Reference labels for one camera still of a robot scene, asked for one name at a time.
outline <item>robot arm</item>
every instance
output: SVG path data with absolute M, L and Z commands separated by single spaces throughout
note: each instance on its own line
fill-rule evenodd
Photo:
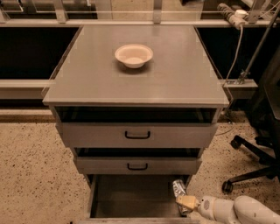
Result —
M 204 196 L 199 202 L 194 196 L 178 196 L 176 202 L 211 221 L 225 224 L 280 224 L 280 216 L 261 202 L 248 196 L 235 200 Z

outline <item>black chair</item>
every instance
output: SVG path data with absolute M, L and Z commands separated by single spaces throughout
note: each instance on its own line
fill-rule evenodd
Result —
M 268 155 L 240 136 L 235 136 L 230 143 L 233 148 L 238 149 L 241 145 L 244 145 L 259 157 L 260 164 L 267 165 L 268 167 L 230 178 L 222 185 L 222 191 L 224 193 L 231 193 L 233 191 L 233 183 L 247 179 L 266 176 L 269 179 L 278 177 L 280 180 L 280 87 L 266 87 L 265 91 L 267 96 L 265 101 L 269 105 L 269 113 L 266 112 L 263 116 L 263 121 L 258 122 L 257 128 L 266 130 L 269 133 L 269 137 L 258 136 L 255 140 L 257 144 L 273 149 L 275 157 Z

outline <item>bowl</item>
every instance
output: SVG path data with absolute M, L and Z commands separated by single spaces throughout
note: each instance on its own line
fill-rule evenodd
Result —
M 123 45 L 115 51 L 115 57 L 126 67 L 139 68 L 151 60 L 153 51 L 146 45 Z

